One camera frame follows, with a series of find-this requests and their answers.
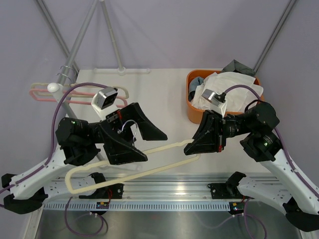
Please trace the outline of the white pleated skirt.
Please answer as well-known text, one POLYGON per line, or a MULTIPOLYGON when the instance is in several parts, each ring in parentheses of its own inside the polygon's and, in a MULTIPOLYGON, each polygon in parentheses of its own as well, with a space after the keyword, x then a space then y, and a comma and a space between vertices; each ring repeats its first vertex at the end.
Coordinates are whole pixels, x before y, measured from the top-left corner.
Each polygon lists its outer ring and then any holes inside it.
MULTIPOLYGON (((223 93, 225 90, 229 89, 235 85, 245 85, 253 89, 259 96, 262 95, 264 89, 263 87, 254 84, 256 78, 235 73, 235 72, 224 72, 224 73, 211 73, 204 78, 204 89, 210 89, 218 94, 223 93)), ((227 108, 228 112, 244 112, 245 107, 256 99, 255 95, 248 89, 236 88, 231 90, 226 94, 227 108)), ((209 110, 210 103, 205 100, 202 96, 199 101, 192 102, 191 105, 199 110, 209 110)))

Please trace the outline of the grey pleated skirt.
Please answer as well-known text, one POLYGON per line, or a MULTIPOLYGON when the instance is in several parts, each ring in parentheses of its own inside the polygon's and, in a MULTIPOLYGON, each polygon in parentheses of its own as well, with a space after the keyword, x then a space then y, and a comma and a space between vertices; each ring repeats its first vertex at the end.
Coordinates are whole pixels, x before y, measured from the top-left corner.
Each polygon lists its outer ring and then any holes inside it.
POLYGON ((235 72, 235 73, 248 75, 251 77, 254 77, 256 75, 256 72, 253 69, 238 62, 237 60, 232 60, 228 65, 226 65, 221 70, 221 73, 224 73, 224 72, 235 72))

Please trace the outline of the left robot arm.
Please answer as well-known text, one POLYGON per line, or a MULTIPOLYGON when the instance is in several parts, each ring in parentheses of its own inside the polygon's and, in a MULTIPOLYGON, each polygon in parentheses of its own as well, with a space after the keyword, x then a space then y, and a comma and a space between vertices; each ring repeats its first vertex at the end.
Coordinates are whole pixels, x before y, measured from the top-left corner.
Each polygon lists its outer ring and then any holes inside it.
POLYGON ((147 161, 147 156, 134 146, 132 125, 138 128, 143 140, 167 140, 167 135, 146 117, 138 103, 121 109, 110 106, 98 110, 98 114, 99 122, 65 117, 57 128, 52 128, 51 138, 60 148, 52 148, 47 159, 27 172, 3 175, 1 192, 8 190, 9 195, 4 197, 1 207, 20 215, 39 209, 49 199, 48 183, 89 163, 100 152, 97 144, 103 145, 111 165, 147 161))

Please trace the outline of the cream hanger of white skirt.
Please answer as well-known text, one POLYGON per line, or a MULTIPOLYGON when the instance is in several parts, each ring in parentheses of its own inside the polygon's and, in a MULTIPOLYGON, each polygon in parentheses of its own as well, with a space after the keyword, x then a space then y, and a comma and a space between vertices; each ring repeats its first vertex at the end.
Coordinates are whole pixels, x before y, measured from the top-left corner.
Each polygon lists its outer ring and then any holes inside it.
POLYGON ((170 170, 175 167, 194 162, 199 155, 187 156, 183 146, 192 143, 192 139, 162 145, 151 149, 140 150, 148 160, 121 165, 111 165, 99 142, 99 122, 89 123, 85 120, 64 118, 60 121, 55 132, 58 144, 65 155, 64 163, 71 165, 64 177, 64 182, 71 194, 80 194, 90 190, 108 187, 117 183, 137 179, 143 176, 170 170), (76 187, 71 182, 74 176, 92 173, 95 169, 101 174, 111 174, 115 179, 95 182, 89 186, 76 187))

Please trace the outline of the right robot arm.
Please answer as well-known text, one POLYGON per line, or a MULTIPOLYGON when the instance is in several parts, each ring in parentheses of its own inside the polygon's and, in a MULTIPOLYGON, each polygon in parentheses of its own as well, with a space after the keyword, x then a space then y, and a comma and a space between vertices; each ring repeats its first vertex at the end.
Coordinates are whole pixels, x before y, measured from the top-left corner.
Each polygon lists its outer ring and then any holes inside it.
POLYGON ((275 131, 279 124, 276 111, 260 102, 239 115, 222 116, 206 110, 193 142, 184 148, 185 155, 221 152, 228 138, 246 137, 240 141, 245 153, 268 169, 283 185, 267 186, 244 173, 235 172, 226 181, 231 197, 239 195, 257 199, 283 213, 297 229, 313 232, 319 229, 319 188, 294 164, 275 131))

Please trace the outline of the pink hanger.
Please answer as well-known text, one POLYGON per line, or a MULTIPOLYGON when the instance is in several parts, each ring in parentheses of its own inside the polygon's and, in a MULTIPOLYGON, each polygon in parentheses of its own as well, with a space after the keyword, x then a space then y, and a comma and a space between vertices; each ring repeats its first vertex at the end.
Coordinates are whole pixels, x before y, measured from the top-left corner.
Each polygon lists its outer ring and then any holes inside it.
MULTIPOLYGON (((33 83, 30 86, 29 94, 31 97, 40 102, 55 102, 55 98, 53 95, 48 91, 47 86, 48 83, 33 83)), ((125 94, 123 96, 117 95, 116 99, 121 100, 122 104, 117 104, 116 106, 118 108, 123 108, 128 104, 127 99, 130 97, 129 91, 124 87, 115 87, 117 90, 122 90, 125 94)), ((93 98, 95 94, 93 93, 86 93, 86 92, 79 92, 76 90, 73 90, 68 97, 69 98, 84 98, 84 99, 90 99, 93 98)))

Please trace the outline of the blue denim skirt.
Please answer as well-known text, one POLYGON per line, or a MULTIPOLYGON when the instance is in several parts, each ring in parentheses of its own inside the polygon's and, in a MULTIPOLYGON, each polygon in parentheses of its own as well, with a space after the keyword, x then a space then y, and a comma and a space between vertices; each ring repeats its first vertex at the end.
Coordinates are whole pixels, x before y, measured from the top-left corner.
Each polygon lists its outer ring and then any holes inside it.
POLYGON ((202 95, 204 89, 204 78, 202 77, 195 77, 191 80, 189 87, 188 87, 188 101, 189 102, 197 102, 202 95))

